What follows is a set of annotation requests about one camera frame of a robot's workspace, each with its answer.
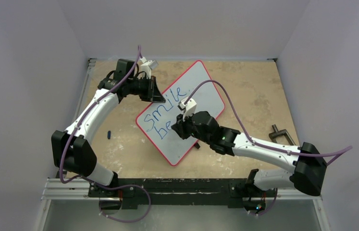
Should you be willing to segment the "red framed whiteboard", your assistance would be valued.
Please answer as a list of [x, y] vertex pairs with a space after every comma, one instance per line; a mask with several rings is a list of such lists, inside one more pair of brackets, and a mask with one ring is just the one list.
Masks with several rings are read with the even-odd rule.
[[190, 122], [183, 120], [178, 105], [188, 96], [188, 104], [195, 104], [195, 112], [207, 111], [218, 118], [225, 103], [201, 60], [195, 61], [164, 91], [164, 103], [151, 103], [137, 117], [136, 124], [172, 166], [177, 165], [194, 147], [197, 139]]

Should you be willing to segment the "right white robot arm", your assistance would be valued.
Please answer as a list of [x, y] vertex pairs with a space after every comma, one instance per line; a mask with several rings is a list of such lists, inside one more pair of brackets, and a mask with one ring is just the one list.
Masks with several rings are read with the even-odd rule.
[[218, 154], [253, 158], [277, 166], [276, 170], [251, 171], [245, 189], [252, 196], [273, 188], [295, 188], [310, 196], [321, 194], [327, 164], [310, 143], [299, 147], [248, 138], [239, 130], [220, 126], [206, 111], [186, 117], [178, 115], [171, 128], [181, 139], [193, 137]]

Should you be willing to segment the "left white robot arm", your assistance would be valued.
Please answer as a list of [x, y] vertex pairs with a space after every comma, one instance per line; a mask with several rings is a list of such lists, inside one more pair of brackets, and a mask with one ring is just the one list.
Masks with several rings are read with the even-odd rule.
[[117, 173], [102, 166], [91, 147], [100, 125], [128, 95], [137, 95], [144, 102], [166, 101], [157, 87], [156, 77], [151, 74], [157, 61], [146, 58], [140, 61], [138, 65], [135, 61], [119, 59], [116, 69], [100, 81], [82, 114], [65, 130], [56, 130], [51, 136], [54, 164], [59, 172], [72, 172], [100, 184], [100, 191], [107, 197], [118, 193], [119, 184]]

